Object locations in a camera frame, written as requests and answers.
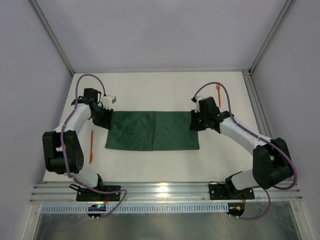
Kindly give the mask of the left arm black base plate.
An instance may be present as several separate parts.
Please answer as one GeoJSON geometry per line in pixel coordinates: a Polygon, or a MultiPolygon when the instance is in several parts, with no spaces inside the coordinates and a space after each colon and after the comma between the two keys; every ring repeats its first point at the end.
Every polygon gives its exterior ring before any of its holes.
{"type": "Polygon", "coordinates": [[[120,185],[104,185],[100,192],[108,192],[107,194],[102,194],[96,191],[92,191],[88,188],[80,186],[69,186],[71,189],[76,190],[76,201],[77,202],[119,202],[120,193],[111,193],[115,191],[120,191],[120,185]]]}

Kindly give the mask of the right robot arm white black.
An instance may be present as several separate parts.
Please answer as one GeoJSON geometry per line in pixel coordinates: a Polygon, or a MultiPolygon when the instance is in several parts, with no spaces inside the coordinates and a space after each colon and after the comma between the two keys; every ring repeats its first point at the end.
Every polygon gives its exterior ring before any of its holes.
{"type": "Polygon", "coordinates": [[[214,130],[235,141],[252,156],[250,170],[225,179],[223,187],[230,198],[254,187],[267,190],[294,175],[288,146],[282,138],[268,138],[247,129],[229,111],[220,111],[213,97],[198,96],[191,100],[195,108],[191,111],[190,130],[214,130]]]}

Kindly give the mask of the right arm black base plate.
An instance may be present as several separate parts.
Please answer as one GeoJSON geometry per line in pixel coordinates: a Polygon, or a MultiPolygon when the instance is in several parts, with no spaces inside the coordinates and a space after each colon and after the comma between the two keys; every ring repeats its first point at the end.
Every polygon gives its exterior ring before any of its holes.
{"type": "Polygon", "coordinates": [[[208,193],[210,200],[253,200],[255,198],[252,188],[237,190],[226,182],[209,182],[208,193]]]}

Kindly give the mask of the green cloth napkin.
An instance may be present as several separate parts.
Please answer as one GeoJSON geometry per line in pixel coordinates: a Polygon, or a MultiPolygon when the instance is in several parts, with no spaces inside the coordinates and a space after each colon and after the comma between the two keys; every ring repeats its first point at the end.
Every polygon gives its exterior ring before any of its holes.
{"type": "Polygon", "coordinates": [[[190,130],[188,111],[115,111],[105,148],[121,151],[199,150],[199,137],[190,130]]]}

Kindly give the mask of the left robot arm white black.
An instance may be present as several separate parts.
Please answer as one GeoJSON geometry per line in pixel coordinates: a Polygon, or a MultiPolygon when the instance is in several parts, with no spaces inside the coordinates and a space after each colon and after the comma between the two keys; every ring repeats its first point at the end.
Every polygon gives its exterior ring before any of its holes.
{"type": "Polygon", "coordinates": [[[72,111],[53,131],[42,135],[45,167],[48,172],[65,175],[76,183],[96,193],[104,191],[101,176],[85,166],[85,156],[78,138],[86,121],[110,130],[117,98],[102,94],[94,88],[86,88],[82,96],[71,103],[72,111]]]}

